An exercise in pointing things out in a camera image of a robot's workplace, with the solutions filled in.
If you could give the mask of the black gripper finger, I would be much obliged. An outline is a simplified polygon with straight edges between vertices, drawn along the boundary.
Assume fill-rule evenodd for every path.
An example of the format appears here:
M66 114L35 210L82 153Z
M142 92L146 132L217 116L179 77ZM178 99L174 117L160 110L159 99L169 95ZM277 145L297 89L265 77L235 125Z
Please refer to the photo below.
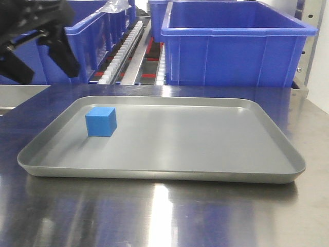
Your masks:
M77 77L80 64L71 49L65 27L46 25L41 31L43 35L38 38L38 45L48 47L48 56L69 78Z
M19 84L30 84L33 80L34 71L13 52L5 51L1 53L1 76Z

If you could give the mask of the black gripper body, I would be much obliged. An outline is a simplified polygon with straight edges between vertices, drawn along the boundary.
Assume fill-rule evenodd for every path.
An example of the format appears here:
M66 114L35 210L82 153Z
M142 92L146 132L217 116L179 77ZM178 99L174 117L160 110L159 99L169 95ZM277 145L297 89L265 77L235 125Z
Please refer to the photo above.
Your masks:
M32 37L60 40L75 12L68 1L1 1L1 53L16 48L14 39Z

